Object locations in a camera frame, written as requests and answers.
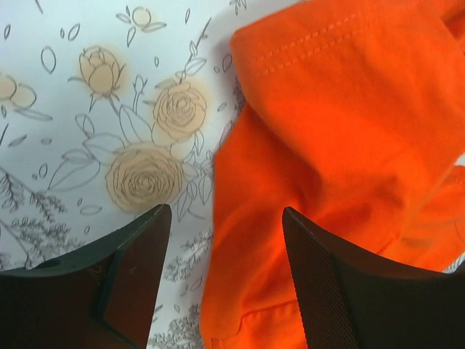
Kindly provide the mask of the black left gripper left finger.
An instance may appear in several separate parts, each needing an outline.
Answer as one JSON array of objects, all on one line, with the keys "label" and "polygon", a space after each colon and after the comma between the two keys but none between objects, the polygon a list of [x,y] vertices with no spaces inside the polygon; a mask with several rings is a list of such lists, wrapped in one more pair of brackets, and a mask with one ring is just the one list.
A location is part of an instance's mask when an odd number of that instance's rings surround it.
[{"label": "black left gripper left finger", "polygon": [[3,348],[145,348],[171,229],[162,204],[75,251],[1,273]]}]

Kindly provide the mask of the orange t shirt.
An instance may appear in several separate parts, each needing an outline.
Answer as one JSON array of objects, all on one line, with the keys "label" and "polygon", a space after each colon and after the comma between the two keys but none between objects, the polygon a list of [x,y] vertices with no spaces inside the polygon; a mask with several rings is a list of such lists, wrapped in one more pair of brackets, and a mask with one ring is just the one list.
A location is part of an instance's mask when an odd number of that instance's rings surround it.
[{"label": "orange t shirt", "polygon": [[214,160],[206,348],[305,348],[282,214],[444,271],[464,253],[464,3],[301,1],[241,28]]}]

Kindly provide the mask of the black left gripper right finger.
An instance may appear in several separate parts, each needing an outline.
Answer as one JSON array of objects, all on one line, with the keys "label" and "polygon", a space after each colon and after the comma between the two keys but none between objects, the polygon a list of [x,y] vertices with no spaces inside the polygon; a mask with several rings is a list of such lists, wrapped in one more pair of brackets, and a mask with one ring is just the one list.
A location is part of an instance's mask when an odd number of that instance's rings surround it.
[{"label": "black left gripper right finger", "polygon": [[462,348],[464,272],[389,260],[295,209],[283,234],[309,348]]}]

